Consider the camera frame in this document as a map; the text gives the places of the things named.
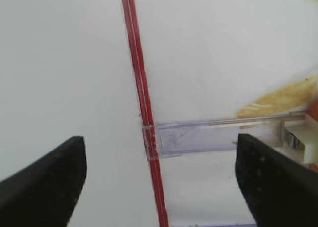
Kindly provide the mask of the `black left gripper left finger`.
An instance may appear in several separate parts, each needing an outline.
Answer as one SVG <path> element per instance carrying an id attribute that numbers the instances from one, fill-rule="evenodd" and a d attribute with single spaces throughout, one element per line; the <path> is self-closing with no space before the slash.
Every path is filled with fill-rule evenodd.
<path id="1" fill-rule="evenodd" d="M 0 183 L 2 227 L 66 227 L 87 176 L 83 136 L 73 136 Z"/>

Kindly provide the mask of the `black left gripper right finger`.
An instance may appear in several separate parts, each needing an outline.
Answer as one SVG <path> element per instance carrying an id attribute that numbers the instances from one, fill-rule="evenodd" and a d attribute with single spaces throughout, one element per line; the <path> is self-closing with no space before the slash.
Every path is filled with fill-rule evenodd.
<path id="1" fill-rule="evenodd" d="M 258 227 L 316 227 L 318 174 L 250 134 L 239 134 L 235 176 Z"/>

